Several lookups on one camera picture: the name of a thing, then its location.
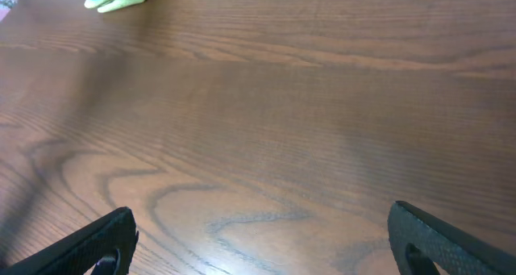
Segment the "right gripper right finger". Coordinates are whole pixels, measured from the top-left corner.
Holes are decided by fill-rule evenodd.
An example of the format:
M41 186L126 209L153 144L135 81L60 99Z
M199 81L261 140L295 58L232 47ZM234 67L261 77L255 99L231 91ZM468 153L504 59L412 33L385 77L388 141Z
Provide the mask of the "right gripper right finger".
M404 201L388 217L389 244L401 275L512 275L515 257Z

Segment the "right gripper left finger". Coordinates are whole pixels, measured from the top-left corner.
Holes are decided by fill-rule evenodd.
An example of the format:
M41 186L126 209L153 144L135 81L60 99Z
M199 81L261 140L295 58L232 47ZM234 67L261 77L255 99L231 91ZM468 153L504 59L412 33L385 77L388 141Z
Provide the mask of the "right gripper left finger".
M139 232L129 207L119 207L1 271L2 275L127 275Z

